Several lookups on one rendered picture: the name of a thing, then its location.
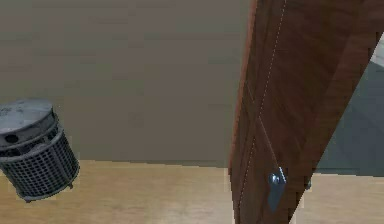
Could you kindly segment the grey mesh trash can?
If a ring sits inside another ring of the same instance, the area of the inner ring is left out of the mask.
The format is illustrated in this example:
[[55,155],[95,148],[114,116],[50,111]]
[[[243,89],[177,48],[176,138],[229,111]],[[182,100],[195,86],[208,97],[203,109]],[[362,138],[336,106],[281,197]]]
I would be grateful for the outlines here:
[[50,101],[0,104],[0,171],[27,203],[73,186],[80,164]]

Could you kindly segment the brown wooden room door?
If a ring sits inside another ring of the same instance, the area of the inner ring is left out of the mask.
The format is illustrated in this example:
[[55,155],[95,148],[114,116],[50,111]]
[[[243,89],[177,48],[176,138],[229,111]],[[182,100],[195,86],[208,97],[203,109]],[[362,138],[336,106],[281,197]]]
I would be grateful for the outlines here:
[[234,224],[290,223],[382,32],[384,0],[252,0],[228,162]]

